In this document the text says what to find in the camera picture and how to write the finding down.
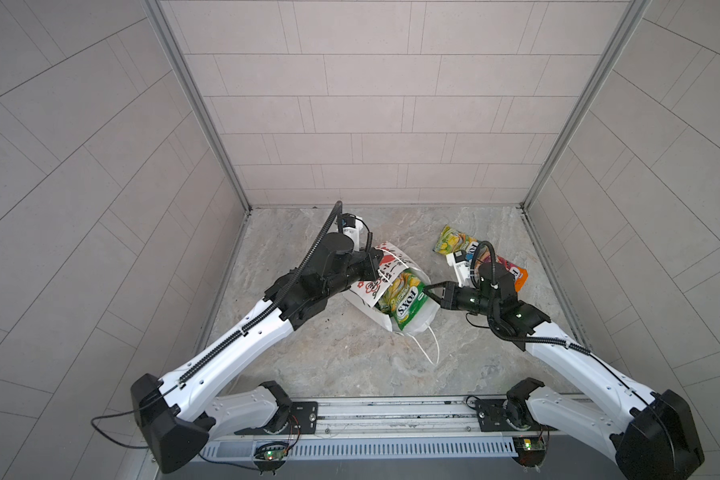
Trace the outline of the green Fox's candy packet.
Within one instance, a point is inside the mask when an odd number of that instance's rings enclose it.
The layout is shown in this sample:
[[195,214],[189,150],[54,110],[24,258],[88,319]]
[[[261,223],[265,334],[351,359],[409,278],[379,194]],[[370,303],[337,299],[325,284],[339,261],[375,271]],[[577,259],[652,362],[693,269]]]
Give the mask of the green Fox's candy packet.
[[423,292],[423,278],[414,270],[400,273],[379,298],[375,308],[385,314],[392,326],[407,335],[424,332],[437,312],[438,306]]
[[468,251],[478,242],[474,237],[449,225],[445,225],[433,247],[435,253],[448,255],[459,251]]

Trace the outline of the white floral paper bag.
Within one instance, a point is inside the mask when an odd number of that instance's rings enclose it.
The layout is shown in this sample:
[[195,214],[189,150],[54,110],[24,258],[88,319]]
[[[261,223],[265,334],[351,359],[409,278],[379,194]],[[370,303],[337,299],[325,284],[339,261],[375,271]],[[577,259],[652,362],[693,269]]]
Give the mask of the white floral paper bag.
[[[401,249],[390,242],[377,246],[383,253],[379,279],[359,281],[342,293],[344,298],[384,330],[412,339],[426,360],[436,366],[439,341],[431,327],[440,306],[424,293],[430,285],[427,274]],[[429,332],[435,345],[432,359],[416,336]]]

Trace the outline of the orange Fox's candy packet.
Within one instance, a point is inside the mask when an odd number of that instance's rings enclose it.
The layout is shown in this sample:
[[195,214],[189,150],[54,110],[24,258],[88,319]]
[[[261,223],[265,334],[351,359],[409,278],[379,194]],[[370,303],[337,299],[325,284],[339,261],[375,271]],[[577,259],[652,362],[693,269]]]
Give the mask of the orange Fox's candy packet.
[[503,266],[504,269],[513,277],[515,291],[520,292],[528,280],[528,271],[500,255],[497,256],[497,264]]

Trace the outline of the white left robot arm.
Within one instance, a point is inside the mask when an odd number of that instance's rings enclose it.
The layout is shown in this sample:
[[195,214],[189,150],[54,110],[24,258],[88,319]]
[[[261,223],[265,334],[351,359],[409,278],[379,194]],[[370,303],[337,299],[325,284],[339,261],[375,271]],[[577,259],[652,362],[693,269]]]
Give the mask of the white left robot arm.
[[321,313],[332,296],[378,280],[383,257],[378,248],[358,250],[349,236],[328,233],[302,269],[278,278],[224,336],[161,377],[138,378],[130,388],[135,423],[159,470],[182,468],[217,437],[287,431],[292,401],[276,382],[230,396],[221,391],[269,347]]

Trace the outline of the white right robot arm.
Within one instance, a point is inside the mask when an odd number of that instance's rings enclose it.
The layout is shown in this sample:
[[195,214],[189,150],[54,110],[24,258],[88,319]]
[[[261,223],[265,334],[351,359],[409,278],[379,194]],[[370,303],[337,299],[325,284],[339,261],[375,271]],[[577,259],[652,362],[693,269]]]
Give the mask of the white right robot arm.
[[446,281],[424,293],[446,310],[485,317],[499,339],[543,361],[577,387],[591,406],[527,378],[506,394],[508,423],[517,430],[552,427],[612,460],[628,479],[687,479],[705,454],[689,404],[608,365],[578,344],[536,306],[519,299],[513,275],[489,261],[476,286]]

